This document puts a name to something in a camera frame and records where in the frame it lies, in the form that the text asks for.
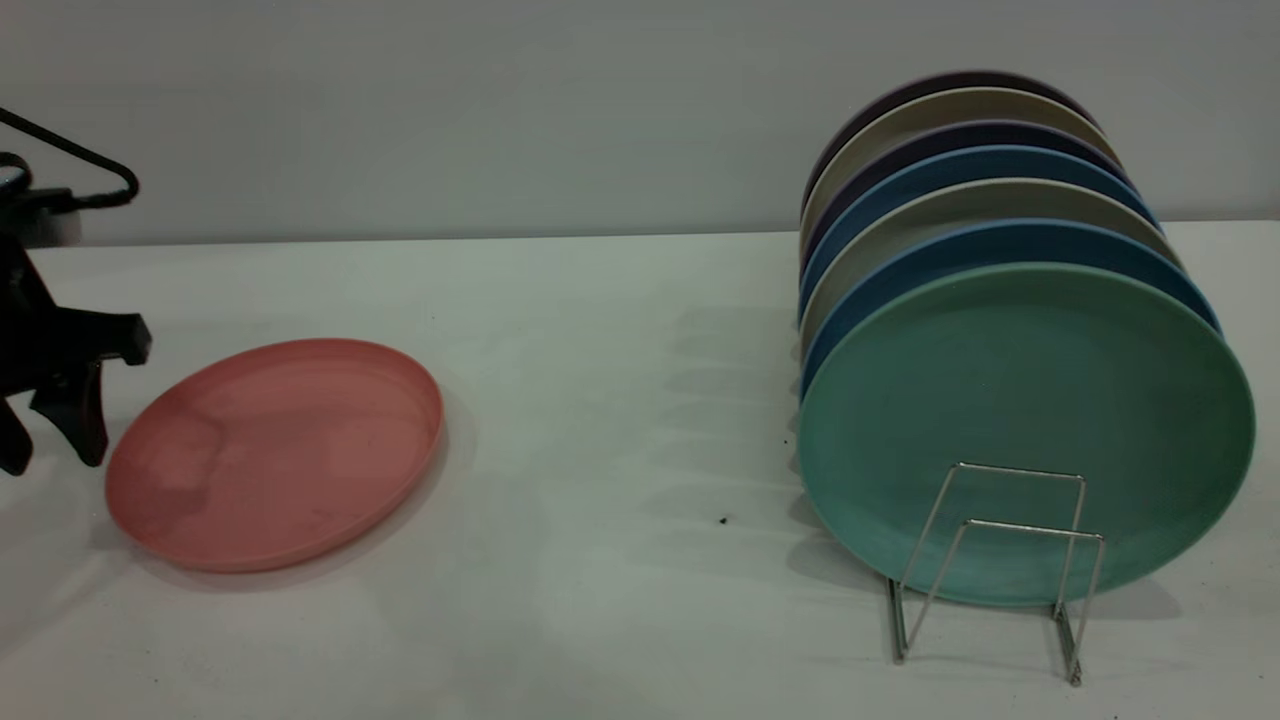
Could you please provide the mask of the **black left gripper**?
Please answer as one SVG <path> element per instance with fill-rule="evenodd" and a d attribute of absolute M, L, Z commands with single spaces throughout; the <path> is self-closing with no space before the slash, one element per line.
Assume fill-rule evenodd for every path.
<path fill-rule="evenodd" d="M 102 414 L 102 363 L 148 360 L 152 336 L 140 314 L 96 313 L 58 305 L 26 249 L 1 249 L 0 465 L 22 475 L 33 443 L 5 397 L 35 391 L 29 407 L 56 427 L 79 460 L 99 468 L 109 436 Z"/>

